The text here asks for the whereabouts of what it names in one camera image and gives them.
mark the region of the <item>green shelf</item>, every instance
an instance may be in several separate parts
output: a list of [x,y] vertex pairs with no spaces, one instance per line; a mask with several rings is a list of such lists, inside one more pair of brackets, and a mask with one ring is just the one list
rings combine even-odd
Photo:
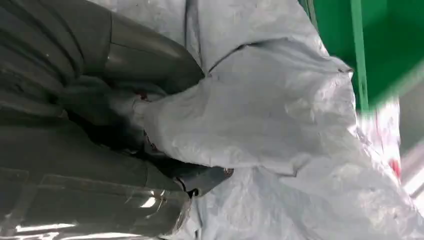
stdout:
[[332,56],[354,69],[357,108],[424,79],[424,0],[301,0]]

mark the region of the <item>white plastic sheet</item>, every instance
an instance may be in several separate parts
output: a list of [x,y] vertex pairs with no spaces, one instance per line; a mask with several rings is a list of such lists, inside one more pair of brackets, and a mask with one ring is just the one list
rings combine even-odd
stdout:
[[[166,238],[424,239],[422,217],[357,137],[349,67],[328,56],[296,0],[140,2],[113,8],[152,11],[130,17],[169,20],[156,30],[177,41],[186,20],[179,42],[208,76],[147,107],[150,140],[185,162],[236,168]],[[154,14],[167,4],[186,16]]]

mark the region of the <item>wrinkled plastic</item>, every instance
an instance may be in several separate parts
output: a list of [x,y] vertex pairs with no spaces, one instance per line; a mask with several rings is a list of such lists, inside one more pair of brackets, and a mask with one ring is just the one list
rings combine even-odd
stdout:
[[369,140],[370,151],[377,154],[375,161],[390,165],[398,178],[401,177],[399,116],[399,99],[391,98],[373,112],[359,115],[357,121]]
[[116,4],[122,14],[184,4],[186,16],[131,16],[173,19],[162,33],[185,19],[185,46],[208,76],[150,104],[145,130],[173,158],[236,168],[166,238],[424,239],[423,218],[360,140],[350,68],[328,56],[297,1]]

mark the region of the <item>plastic wrap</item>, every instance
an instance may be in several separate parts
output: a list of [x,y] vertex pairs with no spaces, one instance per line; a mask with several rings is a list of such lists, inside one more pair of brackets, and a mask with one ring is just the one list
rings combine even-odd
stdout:
[[0,178],[1,192],[8,193],[1,197],[0,239],[148,240],[164,229],[177,231],[190,208],[183,191],[55,174],[37,179],[9,168],[0,168]]
[[[180,3],[143,8],[161,2]],[[173,158],[236,169],[167,239],[424,239],[423,218],[358,138],[352,71],[328,56],[297,1],[184,6],[185,17],[158,16],[186,20],[186,47],[208,77],[150,104],[144,126]]]

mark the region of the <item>plastic tarp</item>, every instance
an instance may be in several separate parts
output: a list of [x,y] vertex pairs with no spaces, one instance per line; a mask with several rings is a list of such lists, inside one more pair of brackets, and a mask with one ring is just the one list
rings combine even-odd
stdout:
[[150,140],[235,168],[171,240],[417,240],[424,221],[373,161],[352,71],[296,0],[96,0],[174,39],[207,77],[143,108]]

